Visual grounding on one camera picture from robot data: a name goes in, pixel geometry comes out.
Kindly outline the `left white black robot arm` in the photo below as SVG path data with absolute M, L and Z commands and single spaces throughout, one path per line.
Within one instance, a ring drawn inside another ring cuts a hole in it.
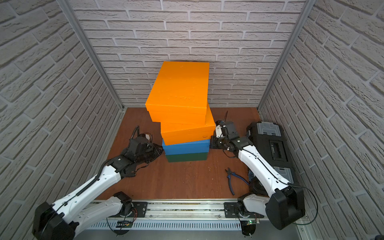
M 132 199 L 118 192 L 108 200 L 89 207 L 101 193 L 124 178 L 136 176 L 139 165 L 149 164 L 164 149 L 152 142 L 152 136 L 140 134 L 130 138 L 127 148 L 106 160 L 98 173 L 67 196 L 52 204 L 44 202 L 35 210 L 32 233 L 38 240 L 72 240 L 79 233 L 111 216 L 138 216 Z

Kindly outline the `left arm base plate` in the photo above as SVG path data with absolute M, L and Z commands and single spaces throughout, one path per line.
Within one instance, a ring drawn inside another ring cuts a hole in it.
M 122 210 L 116 214 L 112 215 L 112 218 L 133 218 L 137 215 L 137 218 L 144 218 L 147 212 L 148 202 L 132 202 L 127 207 L 123 207 Z

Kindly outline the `blue shoebox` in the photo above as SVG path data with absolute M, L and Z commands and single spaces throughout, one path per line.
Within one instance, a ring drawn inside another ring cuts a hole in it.
M 208 153 L 210 149 L 210 140 L 202 140 L 174 145 L 166 145 L 165 141 L 163 141 L 162 147 L 166 155 Z

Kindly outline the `orange shoebox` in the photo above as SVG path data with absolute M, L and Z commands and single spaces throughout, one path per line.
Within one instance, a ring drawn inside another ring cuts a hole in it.
M 210 64 L 163 62 L 146 101 L 153 122 L 203 124 L 208 108 Z
M 216 124 L 207 104 L 205 122 L 203 124 L 173 124 L 161 123 L 161 135 L 166 146 L 189 142 L 210 140 Z

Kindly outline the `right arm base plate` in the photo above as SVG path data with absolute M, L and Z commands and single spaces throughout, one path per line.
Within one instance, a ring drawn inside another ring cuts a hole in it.
M 248 212 L 240 202 L 224 202 L 225 218 L 263 219 L 265 216 Z

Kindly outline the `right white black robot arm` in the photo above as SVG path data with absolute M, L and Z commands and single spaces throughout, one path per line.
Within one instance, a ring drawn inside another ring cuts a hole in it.
M 249 169 L 249 193 L 225 204 L 229 217 L 267 217 L 278 230 L 305 216 L 304 189 L 293 177 L 292 157 L 280 126 L 252 122 L 241 137 L 233 122 L 216 121 L 211 149 L 233 153 Z

